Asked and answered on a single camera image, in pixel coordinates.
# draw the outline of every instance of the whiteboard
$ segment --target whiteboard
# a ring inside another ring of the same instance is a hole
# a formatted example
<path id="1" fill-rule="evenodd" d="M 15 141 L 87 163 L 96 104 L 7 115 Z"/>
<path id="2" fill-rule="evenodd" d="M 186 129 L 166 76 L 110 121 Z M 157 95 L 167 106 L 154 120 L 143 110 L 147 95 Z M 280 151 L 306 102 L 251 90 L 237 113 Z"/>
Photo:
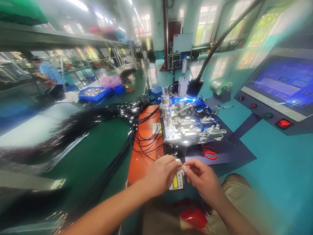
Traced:
<path id="1" fill-rule="evenodd" d="M 193 33 L 175 34 L 173 42 L 173 53 L 191 51 Z"/>

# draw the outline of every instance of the hand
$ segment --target hand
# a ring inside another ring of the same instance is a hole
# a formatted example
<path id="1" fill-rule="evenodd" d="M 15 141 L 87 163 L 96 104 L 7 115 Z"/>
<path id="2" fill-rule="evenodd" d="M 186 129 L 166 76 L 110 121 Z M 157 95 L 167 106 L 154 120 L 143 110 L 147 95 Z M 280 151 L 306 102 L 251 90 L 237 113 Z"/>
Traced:
<path id="1" fill-rule="evenodd" d="M 220 205 L 220 202 L 225 199 L 226 195 L 214 170 L 198 159 L 187 161 L 182 169 L 188 177 L 188 183 L 192 183 L 197 188 L 203 200 L 213 209 L 216 209 Z"/>
<path id="2" fill-rule="evenodd" d="M 33 73 L 33 75 L 40 77 L 41 73 L 36 72 L 36 73 Z"/>
<path id="3" fill-rule="evenodd" d="M 143 188 L 147 190 L 148 195 L 156 197 L 169 189 L 181 166 L 182 163 L 176 161 L 171 155 L 165 155 L 156 160 L 142 179 Z"/>

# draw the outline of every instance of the blue shirt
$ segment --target blue shirt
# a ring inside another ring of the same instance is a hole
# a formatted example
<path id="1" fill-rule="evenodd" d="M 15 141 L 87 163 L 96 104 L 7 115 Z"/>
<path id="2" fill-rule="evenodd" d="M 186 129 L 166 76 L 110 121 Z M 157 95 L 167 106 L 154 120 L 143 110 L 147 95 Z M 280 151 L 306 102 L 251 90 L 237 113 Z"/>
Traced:
<path id="1" fill-rule="evenodd" d="M 53 67 L 52 64 L 50 64 L 49 62 L 42 62 L 42 64 L 39 67 L 39 70 L 42 74 L 48 75 L 49 79 L 56 80 L 57 85 L 62 85 L 64 83 L 58 70 L 55 67 Z"/>

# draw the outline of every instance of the green button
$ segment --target green button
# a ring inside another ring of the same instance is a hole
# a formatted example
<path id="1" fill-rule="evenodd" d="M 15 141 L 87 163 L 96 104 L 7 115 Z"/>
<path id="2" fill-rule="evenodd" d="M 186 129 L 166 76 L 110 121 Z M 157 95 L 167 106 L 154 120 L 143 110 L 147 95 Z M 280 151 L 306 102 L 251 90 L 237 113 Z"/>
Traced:
<path id="1" fill-rule="evenodd" d="M 264 117 L 266 117 L 266 118 L 272 118 L 272 117 L 273 117 L 273 114 L 271 114 L 271 113 L 266 113 L 266 114 L 264 115 Z"/>

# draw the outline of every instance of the green cloth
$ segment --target green cloth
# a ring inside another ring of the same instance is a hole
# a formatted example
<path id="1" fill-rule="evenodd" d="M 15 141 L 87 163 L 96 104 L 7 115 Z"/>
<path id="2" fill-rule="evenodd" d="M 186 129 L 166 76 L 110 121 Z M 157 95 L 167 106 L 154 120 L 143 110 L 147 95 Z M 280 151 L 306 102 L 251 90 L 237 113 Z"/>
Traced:
<path id="1" fill-rule="evenodd" d="M 0 20 L 24 25 L 48 23 L 40 7 L 30 0 L 1 0 Z"/>

